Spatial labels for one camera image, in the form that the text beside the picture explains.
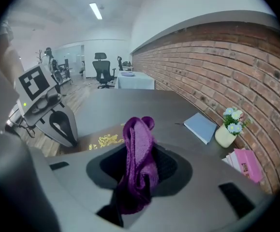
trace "black office chair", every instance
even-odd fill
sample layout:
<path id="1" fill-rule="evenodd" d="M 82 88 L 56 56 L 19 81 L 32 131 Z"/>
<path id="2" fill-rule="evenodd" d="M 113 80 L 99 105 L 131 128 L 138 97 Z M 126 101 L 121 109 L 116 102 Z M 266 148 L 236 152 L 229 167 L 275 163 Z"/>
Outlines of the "black office chair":
<path id="1" fill-rule="evenodd" d="M 117 61 L 118 61 L 119 70 L 120 70 L 120 71 L 123 71 L 122 64 L 121 64 L 121 60 L 122 60 L 122 58 L 121 58 L 120 56 L 118 56 L 118 57 L 117 57 Z"/>
<path id="2" fill-rule="evenodd" d="M 113 82 L 116 68 L 112 69 L 114 72 L 113 75 L 111 75 L 110 61 L 101 61 L 101 59 L 106 59 L 106 54 L 104 52 L 95 53 L 95 59 L 97 59 L 98 61 L 93 61 L 92 65 L 97 72 L 96 79 L 101 84 L 100 86 L 98 86 L 98 88 L 114 87 L 112 85 L 108 85 L 107 83 L 111 81 Z"/>

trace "wooden floor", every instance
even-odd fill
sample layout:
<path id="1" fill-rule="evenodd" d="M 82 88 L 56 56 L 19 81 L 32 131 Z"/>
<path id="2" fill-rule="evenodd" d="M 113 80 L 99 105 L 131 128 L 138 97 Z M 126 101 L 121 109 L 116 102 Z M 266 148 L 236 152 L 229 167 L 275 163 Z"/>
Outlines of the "wooden floor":
<path id="1" fill-rule="evenodd" d="M 69 81 L 60 86 L 60 88 L 61 94 L 66 95 L 62 97 L 62 102 L 69 106 L 76 115 L 83 101 L 87 99 L 91 91 L 96 89 L 100 84 L 96 79 L 84 80 L 81 76 L 73 76 L 72 79 L 73 83 Z M 49 139 L 38 128 L 34 129 L 34 138 L 31 138 L 23 128 L 16 128 L 15 130 L 23 141 L 25 141 L 29 146 L 41 149 L 46 157 L 56 155 L 59 143 Z"/>

